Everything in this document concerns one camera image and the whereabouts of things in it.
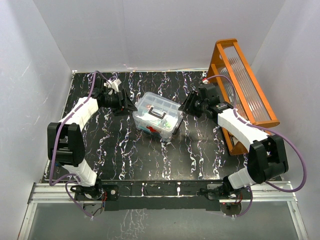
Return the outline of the green small box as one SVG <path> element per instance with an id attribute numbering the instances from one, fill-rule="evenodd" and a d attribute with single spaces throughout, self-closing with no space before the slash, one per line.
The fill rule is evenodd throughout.
<path id="1" fill-rule="evenodd" d="M 166 121 L 163 125 L 166 129 L 170 129 L 172 127 L 171 123 L 169 121 Z"/>

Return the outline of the clear box lid black handle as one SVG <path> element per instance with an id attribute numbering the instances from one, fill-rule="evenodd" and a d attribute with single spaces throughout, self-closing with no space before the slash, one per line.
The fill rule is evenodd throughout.
<path id="1" fill-rule="evenodd" d="M 137 112 L 148 111 L 150 114 L 179 111 L 180 104 L 153 92 L 147 92 L 135 104 Z"/>

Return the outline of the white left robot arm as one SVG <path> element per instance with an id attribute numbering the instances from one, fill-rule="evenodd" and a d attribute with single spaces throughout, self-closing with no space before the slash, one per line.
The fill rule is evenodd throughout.
<path id="1" fill-rule="evenodd" d="M 137 108 L 121 80 L 97 80 L 89 95 L 79 98 L 72 110 L 59 122 L 47 127 L 47 152 L 51 161 L 49 183 L 53 186 L 64 177 L 86 187 L 86 194 L 93 200 L 103 195 L 102 185 L 96 183 L 97 174 L 85 160 L 82 130 L 91 117 L 101 108 L 110 108 L 115 116 L 126 116 Z"/>

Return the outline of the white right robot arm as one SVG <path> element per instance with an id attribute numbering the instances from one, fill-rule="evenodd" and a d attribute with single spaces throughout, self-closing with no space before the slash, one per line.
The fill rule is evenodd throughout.
<path id="1" fill-rule="evenodd" d="M 197 118 L 205 114 L 230 132 L 248 151 L 247 166 L 224 177 L 222 186 L 218 188 L 220 194 L 233 199 L 242 188 L 265 183 L 288 171 L 283 138 L 251 126 L 235 107 L 220 101 L 212 83 L 199 86 L 197 91 L 190 91 L 179 110 Z"/>

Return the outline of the clear first aid box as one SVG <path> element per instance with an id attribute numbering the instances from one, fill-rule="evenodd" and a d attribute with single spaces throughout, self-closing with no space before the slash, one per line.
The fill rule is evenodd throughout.
<path id="1" fill-rule="evenodd" d="M 132 115 L 138 130 L 161 138 L 165 142 L 169 142 L 178 133 L 183 120 L 181 111 L 150 114 L 148 111 L 143 110 L 142 112 L 135 111 Z M 171 123 L 171 128 L 164 127 L 166 121 Z"/>

